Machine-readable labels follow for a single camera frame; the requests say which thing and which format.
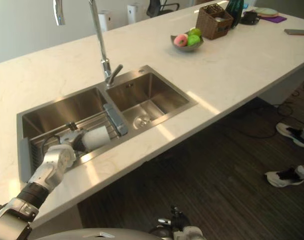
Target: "black sneaker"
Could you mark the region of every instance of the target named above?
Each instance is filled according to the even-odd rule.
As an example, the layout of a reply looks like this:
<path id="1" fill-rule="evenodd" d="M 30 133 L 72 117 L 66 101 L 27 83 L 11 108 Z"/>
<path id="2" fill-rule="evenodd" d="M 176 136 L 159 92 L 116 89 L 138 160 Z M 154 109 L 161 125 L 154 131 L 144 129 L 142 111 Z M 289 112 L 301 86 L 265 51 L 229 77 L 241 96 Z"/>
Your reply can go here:
<path id="1" fill-rule="evenodd" d="M 277 188 L 283 188 L 288 185 L 299 185 L 304 181 L 298 176 L 293 167 L 286 171 L 269 171 L 265 175 L 267 181 Z"/>
<path id="2" fill-rule="evenodd" d="M 301 137 L 303 130 L 292 128 L 281 122 L 276 125 L 276 129 L 281 135 L 293 139 L 295 144 L 304 148 L 304 138 Z"/>

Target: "sink drain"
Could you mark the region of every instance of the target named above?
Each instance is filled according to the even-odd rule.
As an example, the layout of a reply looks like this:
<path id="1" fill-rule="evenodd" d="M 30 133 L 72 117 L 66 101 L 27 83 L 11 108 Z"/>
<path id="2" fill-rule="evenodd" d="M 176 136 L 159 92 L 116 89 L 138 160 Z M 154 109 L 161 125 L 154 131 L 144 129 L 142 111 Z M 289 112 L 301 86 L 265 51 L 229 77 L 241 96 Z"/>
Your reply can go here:
<path id="1" fill-rule="evenodd" d="M 141 115 L 141 116 L 137 116 L 134 119 L 133 125 L 136 129 L 139 129 L 143 126 L 148 125 L 150 122 L 151 122 L 151 117 L 149 115 Z"/>

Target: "double sink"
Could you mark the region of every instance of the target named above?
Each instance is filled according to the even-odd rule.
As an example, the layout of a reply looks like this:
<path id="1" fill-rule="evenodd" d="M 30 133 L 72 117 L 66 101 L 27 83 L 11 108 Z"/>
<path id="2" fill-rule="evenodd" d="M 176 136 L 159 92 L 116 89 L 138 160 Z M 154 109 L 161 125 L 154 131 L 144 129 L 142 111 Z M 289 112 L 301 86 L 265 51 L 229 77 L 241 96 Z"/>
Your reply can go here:
<path id="1" fill-rule="evenodd" d="M 131 139 L 195 105 L 196 102 L 149 66 L 117 76 L 17 114 L 18 165 L 26 182 L 42 162 L 42 151 L 57 144 L 52 135 L 105 126 L 111 142 L 91 152 L 78 153 L 74 166 Z"/>

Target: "bottle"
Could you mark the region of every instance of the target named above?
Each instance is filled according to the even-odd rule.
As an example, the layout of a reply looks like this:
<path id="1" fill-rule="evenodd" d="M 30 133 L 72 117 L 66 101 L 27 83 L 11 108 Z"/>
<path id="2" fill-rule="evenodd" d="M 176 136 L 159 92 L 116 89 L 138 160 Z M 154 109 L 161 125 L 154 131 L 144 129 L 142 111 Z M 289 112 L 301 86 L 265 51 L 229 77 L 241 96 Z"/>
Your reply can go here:
<path id="1" fill-rule="evenodd" d="M 241 20 L 243 6 L 244 6 L 244 0 L 230 0 L 225 9 L 226 12 L 228 12 L 229 15 L 231 15 L 234 18 L 231 26 L 232 29 L 236 27 Z"/>

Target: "black office chair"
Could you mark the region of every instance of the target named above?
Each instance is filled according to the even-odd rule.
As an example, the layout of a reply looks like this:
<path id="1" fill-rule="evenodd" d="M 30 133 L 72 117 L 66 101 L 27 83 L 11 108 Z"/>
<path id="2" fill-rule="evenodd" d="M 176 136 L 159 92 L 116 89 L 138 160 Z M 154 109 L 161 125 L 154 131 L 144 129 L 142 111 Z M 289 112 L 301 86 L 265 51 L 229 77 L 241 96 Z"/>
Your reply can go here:
<path id="1" fill-rule="evenodd" d="M 179 3 L 171 3 L 171 4 L 166 4 L 167 0 L 165 1 L 164 5 L 161 5 L 160 0 L 150 0 L 150 5 L 148 6 L 148 9 L 146 11 L 146 14 L 150 16 L 151 18 L 163 15 L 163 14 L 168 14 L 174 11 L 177 11 L 180 8 Z M 176 5 L 175 10 L 164 10 L 164 7 L 166 6 L 172 6 Z"/>

